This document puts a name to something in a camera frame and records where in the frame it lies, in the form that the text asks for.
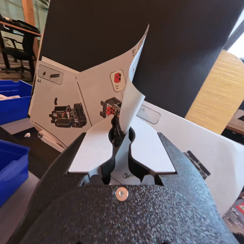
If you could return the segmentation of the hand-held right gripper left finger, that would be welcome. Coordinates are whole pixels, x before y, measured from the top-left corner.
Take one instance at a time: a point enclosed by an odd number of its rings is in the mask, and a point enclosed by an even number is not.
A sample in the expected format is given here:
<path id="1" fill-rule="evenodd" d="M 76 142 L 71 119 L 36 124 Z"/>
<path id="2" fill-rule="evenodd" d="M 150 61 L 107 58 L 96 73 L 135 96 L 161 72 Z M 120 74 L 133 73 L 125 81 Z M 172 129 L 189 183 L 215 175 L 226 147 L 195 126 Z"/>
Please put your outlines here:
<path id="1" fill-rule="evenodd" d="M 99 175 L 105 179 L 115 168 L 114 116 L 108 116 L 92 126 L 69 167 L 69 173 Z"/>

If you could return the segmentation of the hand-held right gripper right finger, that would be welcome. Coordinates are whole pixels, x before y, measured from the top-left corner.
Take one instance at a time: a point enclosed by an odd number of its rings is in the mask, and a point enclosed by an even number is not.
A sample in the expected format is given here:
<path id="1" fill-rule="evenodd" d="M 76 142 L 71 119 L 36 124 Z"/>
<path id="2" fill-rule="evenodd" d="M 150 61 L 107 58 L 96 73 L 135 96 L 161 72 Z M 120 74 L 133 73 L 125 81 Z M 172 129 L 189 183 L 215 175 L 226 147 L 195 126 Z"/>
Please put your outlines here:
<path id="1" fill-rule="evenodd" d="M 145 175 L 174 174 L 175 167 L 157 131 L 135 117 L 129 129 L 128 167 L 142 181 Z"/>

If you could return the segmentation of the instruction booklet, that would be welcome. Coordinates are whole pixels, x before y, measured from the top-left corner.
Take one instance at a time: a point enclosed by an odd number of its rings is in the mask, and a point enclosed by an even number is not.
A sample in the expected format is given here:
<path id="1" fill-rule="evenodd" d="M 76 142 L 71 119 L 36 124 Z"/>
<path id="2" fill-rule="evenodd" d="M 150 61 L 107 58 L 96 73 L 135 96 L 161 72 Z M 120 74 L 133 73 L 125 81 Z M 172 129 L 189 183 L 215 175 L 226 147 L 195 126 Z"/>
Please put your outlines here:
<path id="1" fill-rule="evenodd" d="M 37 62 L 31 122 L 66 149 L 96 123 L 118 115 L 122 105 L 123 124 L 138 117 L 191 161 L 223 216 L 243 188 L 243 146 L 142 101 L 133 81 L 148 29 L 124 54 L 83 72 L 43 57 Z"/>

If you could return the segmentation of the blue plastic bin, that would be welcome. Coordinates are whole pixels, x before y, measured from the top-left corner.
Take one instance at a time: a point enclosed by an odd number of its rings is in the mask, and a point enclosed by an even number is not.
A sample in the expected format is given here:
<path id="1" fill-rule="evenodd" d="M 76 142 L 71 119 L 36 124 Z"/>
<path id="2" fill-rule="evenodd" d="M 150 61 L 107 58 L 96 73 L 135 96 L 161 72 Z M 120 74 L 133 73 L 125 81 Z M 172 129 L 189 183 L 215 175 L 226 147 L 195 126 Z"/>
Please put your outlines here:
<path id="1" fill-rule="evenodd" d="M 28 178 L 29 147 L 0 140 L 0 207 Z"/>
<path id="2" fill-rule="evenodd" d="M 28 117 L 32 85 L 12 80 L 0 81 L 0 94 L 6 97 L 19 96 L 0 101 L 0 125 Z"/>

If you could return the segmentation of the lego set box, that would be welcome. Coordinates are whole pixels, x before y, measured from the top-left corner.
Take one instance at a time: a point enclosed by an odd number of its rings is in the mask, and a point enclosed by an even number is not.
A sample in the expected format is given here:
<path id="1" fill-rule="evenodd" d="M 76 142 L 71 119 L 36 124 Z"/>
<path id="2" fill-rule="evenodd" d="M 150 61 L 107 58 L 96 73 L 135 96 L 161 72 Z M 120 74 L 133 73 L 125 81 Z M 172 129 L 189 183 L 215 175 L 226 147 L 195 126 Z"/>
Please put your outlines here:
<path id="1" fill-rule="evenodd" d="M 244 198 L 238 199 L 223 216 L 232 233 L 244 235 Z"/>

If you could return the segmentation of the white book stand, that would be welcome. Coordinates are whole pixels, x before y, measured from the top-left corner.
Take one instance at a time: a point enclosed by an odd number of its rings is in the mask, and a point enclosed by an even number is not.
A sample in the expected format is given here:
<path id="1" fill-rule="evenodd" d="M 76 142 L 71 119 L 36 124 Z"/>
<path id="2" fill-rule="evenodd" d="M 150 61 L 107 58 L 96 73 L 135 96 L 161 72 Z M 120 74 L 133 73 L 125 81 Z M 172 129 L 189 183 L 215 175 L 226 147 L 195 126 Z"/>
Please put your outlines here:
<path id="1" fill-rule="evenodd" d="M 38 132 L 38 138 L 59 152 L 63 152 L 65 149 L 44 130 Z M 133 184 L 136 182 L 135 176 L 133 176 L 128 167 L 129 145 L 130 140 L 127 133 L 121 146 L 115 149 L 115 169 L 111 173 L 110 185 Z"/>

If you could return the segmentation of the beige wooden chair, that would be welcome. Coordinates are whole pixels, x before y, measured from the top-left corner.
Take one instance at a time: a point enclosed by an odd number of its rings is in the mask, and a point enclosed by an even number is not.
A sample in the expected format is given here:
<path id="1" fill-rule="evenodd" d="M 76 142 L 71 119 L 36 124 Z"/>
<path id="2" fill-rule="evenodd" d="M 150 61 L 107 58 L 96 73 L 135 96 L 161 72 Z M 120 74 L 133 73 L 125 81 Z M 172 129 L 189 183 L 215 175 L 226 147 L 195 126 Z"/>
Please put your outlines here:
<path id="1" fill-rule="evenodd" d="M 222 50 L 185 119 L 221 134 L 243 102 L 244 64 Z"/>

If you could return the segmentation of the black partition panel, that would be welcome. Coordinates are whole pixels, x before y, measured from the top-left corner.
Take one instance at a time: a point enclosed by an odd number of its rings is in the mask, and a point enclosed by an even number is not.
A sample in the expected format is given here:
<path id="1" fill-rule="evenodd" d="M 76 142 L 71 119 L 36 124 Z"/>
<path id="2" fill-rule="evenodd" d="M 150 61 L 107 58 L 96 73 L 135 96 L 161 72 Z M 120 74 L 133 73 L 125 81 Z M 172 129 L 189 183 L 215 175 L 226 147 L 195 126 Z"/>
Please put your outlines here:
<path id="1" fill-rule="evenodd" d="M 130 50 L 149 24 L 133 83 L 184 118 L 242 11 L 240 0 L 52 0 L 39 60 L 82 72 Z"/>

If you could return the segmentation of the black standing desk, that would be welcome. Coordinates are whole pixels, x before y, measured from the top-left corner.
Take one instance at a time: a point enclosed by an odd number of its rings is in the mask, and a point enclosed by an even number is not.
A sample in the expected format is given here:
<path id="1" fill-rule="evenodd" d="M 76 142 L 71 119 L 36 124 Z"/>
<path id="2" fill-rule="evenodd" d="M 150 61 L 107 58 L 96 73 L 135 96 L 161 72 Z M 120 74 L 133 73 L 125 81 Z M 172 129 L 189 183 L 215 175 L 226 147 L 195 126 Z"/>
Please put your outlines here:
<path id="1" fill-rule="evenodd" d="M 28 71 L 31 74 L 31 78 L 34 79 L 35 67 L 37 57 L 34 52 L 34 42 L 37 37 L 41 37 L 41 33 L 38 28 L 23 22 L 21 20 L 14 20 L 0 15 L 1 31 L 20 35 L 23 37 L 22 42 L 9 37 L 1 36 L 1 54 L 4 60 L 5 68 L 3 71 L 9 73 L 9 71 L 21 71 L 22 78 L 24 71 Z M 13 57 L 14 61 L 19 60 L 21 66 L 11 68 L 8 60 L 8 55 Z"/>

